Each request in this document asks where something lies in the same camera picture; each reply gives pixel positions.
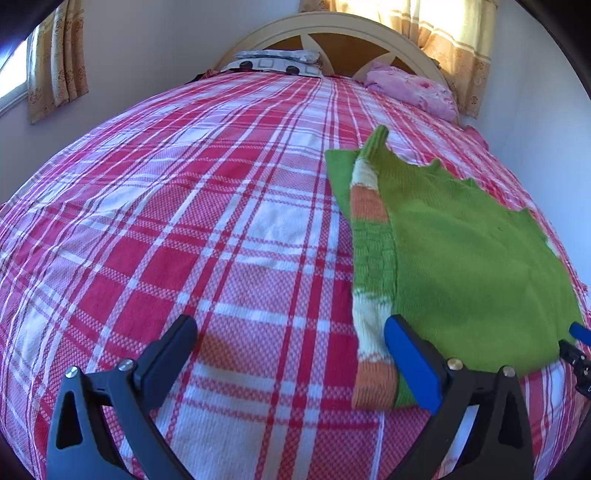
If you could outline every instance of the plaid bedspread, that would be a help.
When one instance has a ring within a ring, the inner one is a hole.
[[[234,73],[183,86],[55,155],[0,211],[0,428],[35,477],[66,368],[136,357],[180,313],[199,340],[154,419],[196,478],[389,474],[428,414],[351,410],[351,232],[322,160],[379,124],[407,161],[441,158],[503,205],[531,208],[583,307],[529,195],[453,125],[347,79]],[[543,478],[584,402],[560,363],[522,386]]]

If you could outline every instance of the white knit stripe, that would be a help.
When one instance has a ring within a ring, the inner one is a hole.
[[[355,160],[353,176],[351,177],[351,186],[353,185],[363,185],[371,190],[378,191],[378,174],[361,156]]]
[[[353,326],[359,339],[359,360],[391,361],[384,341],[384,325],[392,315],[392,302],[359,288],[353,292]]]

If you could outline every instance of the white wall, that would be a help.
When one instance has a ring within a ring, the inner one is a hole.
[[[0,116],[0,203],[53,154],[140,100],[212,67],[252,30],[297,12],[298,0],[86,0],[90,92],[35,125],[21,102]]]
[[[591,284],[591,100],[548,32],[499,2],[492,70],[473,124],[552,223]]]

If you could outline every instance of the curtain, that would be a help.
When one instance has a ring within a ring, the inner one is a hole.
[[[412,40],[437,60],[461,113],[476,118],[491,69],[494,0],[301,0],[300,11],[369,18]]]
[[[27,71],[32,124],[88,93],[83,16],[82,0],[66,0],[33,32]]]

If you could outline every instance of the red and white plaid blanket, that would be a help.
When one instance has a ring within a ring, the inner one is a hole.
[[[195,478],[391,472],[428,414],[351,410],[351,232],[322,160],[379,124],[407,161],[441,158],[502,204],[531,208],[583,306],[529,195],[457,127],[347,79],[235,73],[183,86],[58,153],[0,210],[0,428],[37,478],[66,368],[136,357],[180,313],[199,340],[154,418]],[[543,478],[584,402],[561,363],[522,384]]]

